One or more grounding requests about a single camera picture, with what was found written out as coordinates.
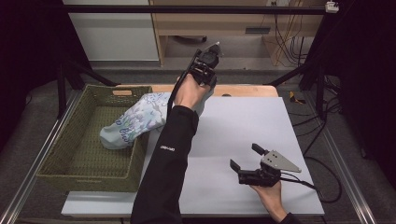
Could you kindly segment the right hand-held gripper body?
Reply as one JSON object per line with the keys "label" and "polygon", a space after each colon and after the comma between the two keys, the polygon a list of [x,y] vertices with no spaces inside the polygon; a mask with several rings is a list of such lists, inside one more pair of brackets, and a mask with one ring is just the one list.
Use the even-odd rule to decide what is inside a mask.
{"label": "right hand-held gripper body", "polygon": [[275,150],[256,149],[262,156],[260,168],[254,171],[242,170],[237,166],[238,181],[240,184],[272,187],[281,179],[282,171],[300,173],[302,170]]}

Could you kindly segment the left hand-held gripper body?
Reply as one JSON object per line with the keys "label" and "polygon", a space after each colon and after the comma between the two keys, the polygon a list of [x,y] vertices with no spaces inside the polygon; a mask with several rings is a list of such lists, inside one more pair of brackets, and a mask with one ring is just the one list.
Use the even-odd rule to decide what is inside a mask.
{"label": "left hand-held gripper body", "polygon": [[199,85],[208,85],[214,88],[217,83],[215,67],[219,64],[220,54],[219,42],[205,50],[196,50],[187,68],[187,73],[191,74]]}

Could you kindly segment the pale printed cloth garment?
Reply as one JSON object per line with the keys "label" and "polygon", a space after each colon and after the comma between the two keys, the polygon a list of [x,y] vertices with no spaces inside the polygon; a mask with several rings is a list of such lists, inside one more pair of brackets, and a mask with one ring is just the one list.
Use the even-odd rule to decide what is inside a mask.
{"label": "pale printed cloth garment", "polygon": [[130,147],[141,134],[161,128],[166,122],[170,96],[170,92],[144,94],[111,125],[100,131],[101,144],[106,149],[124,149]]}

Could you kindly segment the green woven basket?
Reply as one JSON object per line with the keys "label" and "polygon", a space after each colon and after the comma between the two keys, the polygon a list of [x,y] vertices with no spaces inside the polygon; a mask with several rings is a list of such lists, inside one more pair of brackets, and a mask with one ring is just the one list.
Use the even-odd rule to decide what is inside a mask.
{"label": "green woven basket", "polygon": [[86,86],[36,176],[64,191],[137,191],[149,135],[126,148],[107,149],[99,132],[151,92],[150,86]]}

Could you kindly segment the person's right hand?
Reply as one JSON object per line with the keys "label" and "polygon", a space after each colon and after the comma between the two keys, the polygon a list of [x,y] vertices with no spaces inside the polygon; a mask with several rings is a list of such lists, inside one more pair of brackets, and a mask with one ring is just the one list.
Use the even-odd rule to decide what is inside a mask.
{"label": "person's right hand", "polygon": [[287,216],[282,204],[280,181],[276,182],[272,187],[252,185],[250,187],[257,192],[262,205],[276,223],[280,223]]}

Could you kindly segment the person's left hand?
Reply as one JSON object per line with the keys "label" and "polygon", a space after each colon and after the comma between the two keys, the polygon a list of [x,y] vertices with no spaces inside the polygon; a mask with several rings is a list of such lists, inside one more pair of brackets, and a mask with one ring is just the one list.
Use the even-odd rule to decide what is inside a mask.
{"label": "person's left hand", "polygon": [[174,104],[194,109],[209,91],[208,85],[200,86],[191,74],[187,74],[177,91]]}

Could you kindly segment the white table mat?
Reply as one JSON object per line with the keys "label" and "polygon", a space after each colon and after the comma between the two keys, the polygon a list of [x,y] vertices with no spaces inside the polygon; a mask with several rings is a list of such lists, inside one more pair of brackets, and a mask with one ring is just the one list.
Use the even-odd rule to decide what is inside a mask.
{"label": "white table mat", "polygon": [[[260,167],[255,143],[276,150],[313,183],[284,101],[280,97],[210,97],[192,141],[180,196],[183,217],[263,217],[268,213],[257,193],[238,183],[230,159],[242,169]],[[129,217],[135,193],[70,191],[61,214],[70,217]],[[282,200],[294,215],[324,215],[315,190],[282,181]]]}

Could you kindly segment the wooden desk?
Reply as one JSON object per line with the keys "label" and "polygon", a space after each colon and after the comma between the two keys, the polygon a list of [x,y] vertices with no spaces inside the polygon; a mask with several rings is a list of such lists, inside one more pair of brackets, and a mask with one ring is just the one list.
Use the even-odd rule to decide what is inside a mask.
{"label": "wooden desk", "polygon": [[[238,6],[238,7],[316,7],[322,0],[148,0],[152,6]],[[156,35],[246,35],[249,28],[267,28],[262,34],[274,66],[291,65],[286,48],[295,36],[316,35],[322,21],[320,15],[261,14],[163,14],[152,15]]]}

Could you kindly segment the yellow and black tool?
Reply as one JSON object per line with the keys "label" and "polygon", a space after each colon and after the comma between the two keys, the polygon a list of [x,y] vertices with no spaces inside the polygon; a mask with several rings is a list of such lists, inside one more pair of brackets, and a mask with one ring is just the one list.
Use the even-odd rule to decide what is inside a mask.
{"label": "yellow and black tool", "polygon": [[290,101],[291,101],[292,103],[296,103],[296,104],[300,104],[300,105],[306,104],[306,100],[297,99],[297,98],[296,98],[296,96],[295,96],[295,94],[294,94],[294,91],[290,91]]}

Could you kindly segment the black metal stand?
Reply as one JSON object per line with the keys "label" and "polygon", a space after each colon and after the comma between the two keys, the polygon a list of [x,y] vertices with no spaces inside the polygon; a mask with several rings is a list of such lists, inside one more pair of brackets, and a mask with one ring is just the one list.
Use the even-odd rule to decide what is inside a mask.
{"label": "black metal stand", "polygon": [[105,77],[100,76],[91,68],[80,65],[71,60],[65,60],[59,64],[57,68],[57,87],[58,87],[58,118],[60,119],[66,110],[66,92],[65,82],[68,81],[74,90],[82,90],[85,82],[81,78],[81,74],[88,75],[102,84],[109,87],[116,87],[117,83]]}
{"label": "black metal stand", "polygon": [[302,79],[299,83],[299,88],[302,91],[309,91],[313,85],[316,85],[316,104],[315,109],[318,116],[325,120],[325,114],[323,109],[323,96],[324,96],[324,66],[320,62],[304,63],[297,68],[289,71],[286,75],[275,79],[268,83],[269,86],[277,87],[285,81],[296,77],[297,75],[302,75]]}

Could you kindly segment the white cabinet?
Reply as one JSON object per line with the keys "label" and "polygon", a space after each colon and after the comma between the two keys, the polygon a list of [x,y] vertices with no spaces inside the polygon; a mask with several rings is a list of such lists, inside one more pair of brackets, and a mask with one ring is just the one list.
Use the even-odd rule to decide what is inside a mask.
{"label": "white cabinet", "polygon": [[69,17],[92,62],[159,60],[148,13],[70,13]]}

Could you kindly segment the dark curtain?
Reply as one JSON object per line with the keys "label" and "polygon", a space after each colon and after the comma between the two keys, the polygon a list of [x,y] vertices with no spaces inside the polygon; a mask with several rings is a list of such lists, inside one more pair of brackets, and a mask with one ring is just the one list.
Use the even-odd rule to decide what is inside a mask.
{"label": "dark curtain", "polygon": [[333,1],[309,55],[340,78],[351,126],[396,189],[396,0]]}
{"label": "dark curtain", "polygon": [[89,68],[90,62],[64,0],[0,0],[0,151],[13,134],[32,89],[56,79],[62,60],[51,53],[54,34],[62,53]]}

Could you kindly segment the black horizontal frame bar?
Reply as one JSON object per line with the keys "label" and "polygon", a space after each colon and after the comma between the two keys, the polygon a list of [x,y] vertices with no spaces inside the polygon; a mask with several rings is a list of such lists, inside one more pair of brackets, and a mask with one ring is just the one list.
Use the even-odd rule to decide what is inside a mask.
{"label": "black horizontal frame bar", "polygon": [[69,13],[178,13],[178,14],[276,14],[323,15],[325,7],[238,7],[238,6],[104,6],[65,5]]}

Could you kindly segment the aluminium rail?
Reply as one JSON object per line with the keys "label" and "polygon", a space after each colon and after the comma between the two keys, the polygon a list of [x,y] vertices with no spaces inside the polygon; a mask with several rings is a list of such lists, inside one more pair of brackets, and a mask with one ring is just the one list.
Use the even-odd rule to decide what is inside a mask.
{"label": "aluminium rail", "polygon": [[70,117],[71,111],[75,108],[77,100],[80,98],[81,91],[71,91],[65,105],[65,111],[62,115],[54,122],[44,144],[38,151],[37,156],[25,178],[21,182],[16,194],[12,201],[8,204],[5,212],[0,216],[0,224],[14,224],[17,220],[19,213],[21,212],[27,198],[29,197],[35,182],[35,174],[38,171],[39,166],[44,160],[44,157],[50,150],[55,138],[58,136],[60,130],[65,124],[65,121]]}
{"label": "aluminium rail", "polygon": [[[314,97],[311,92],[305,92],[304,97],[310,109],[316,112],[316,97]],[[335,97],[329,100],[324,100],[323,109],[325,118],[327,117],[328,111],[332,111],[334,107],[339,107],[339,104],[336,103],[335,100]],[[331,158],[332,166],[335,168],[336,178],[341,183],[342,191],[350,200],[352,207],[360,220],[360,224],[377,224],[375,216],[366,202],[355,177],[347,166],[347,162],[336,145],[331,132],[326,127],[327,121],[322,120],[318,116],[318,113],[315,116],[315,121],[320,126],[320,131],[317,133],[316,139],[319,137],[320,143],[324,144],[324,148],[327,150],[328,155]]]}

